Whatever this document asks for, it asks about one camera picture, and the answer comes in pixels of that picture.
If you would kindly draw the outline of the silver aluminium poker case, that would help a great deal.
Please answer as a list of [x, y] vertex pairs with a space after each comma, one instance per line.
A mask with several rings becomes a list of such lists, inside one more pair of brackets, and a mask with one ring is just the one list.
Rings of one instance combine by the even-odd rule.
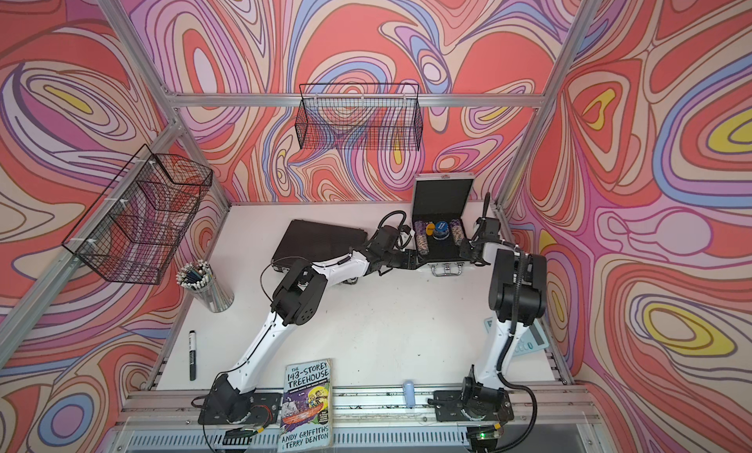
[[418, 174], [413, 184], [411, 222], [417, 266], [428, 266], [437, 278], [459, 277], [467, 238], [462, 215], [472, 191], [472, 173]]

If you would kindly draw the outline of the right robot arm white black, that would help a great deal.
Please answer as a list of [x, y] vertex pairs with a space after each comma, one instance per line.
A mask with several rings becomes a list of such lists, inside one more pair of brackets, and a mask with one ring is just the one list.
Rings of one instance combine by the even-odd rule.
[[504, 379], [520, 339], [546, 313], [548, 262], [498, 238], [466, 240], [460, 255], [492, 269], [488, 302], [495, 318], [471, 377], [483, 388], [507, 388]]

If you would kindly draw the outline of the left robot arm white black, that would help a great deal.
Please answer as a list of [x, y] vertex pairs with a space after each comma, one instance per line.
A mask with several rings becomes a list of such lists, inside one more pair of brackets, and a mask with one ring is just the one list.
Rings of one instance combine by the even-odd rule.
[[274, 290], [262, 329], [238, 362], [217, 374], [211, 391], [239, 395], [255, 390], [264, 366], [291, 331], [313, 319], [329, 288], [373, 273], [416, 270], [422, 265], [414, 249], [382, 249], [379, 245], [360, 247], [327, 261], [297, 260]]

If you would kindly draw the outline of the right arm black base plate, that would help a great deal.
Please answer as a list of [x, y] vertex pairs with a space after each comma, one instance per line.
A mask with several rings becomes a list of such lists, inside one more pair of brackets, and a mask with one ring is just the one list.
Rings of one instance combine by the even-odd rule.
[[508, 392], [478, 382], [474, 366], [459, 390], [435, 390], [427, 403], [434, 408], [439, 422], [495, 421], [504, 425], [514, 419]]

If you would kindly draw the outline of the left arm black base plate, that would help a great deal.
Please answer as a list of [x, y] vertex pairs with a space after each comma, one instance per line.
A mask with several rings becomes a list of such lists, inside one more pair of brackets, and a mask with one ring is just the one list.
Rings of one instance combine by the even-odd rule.
[[282, 394], [279, 392], [241, 393], [231, 386], [228, 375], [221, 374], [209, 392], [195, 401], [200, 409], [198, 423], [202, 426], [268, 427], [278, 420]]

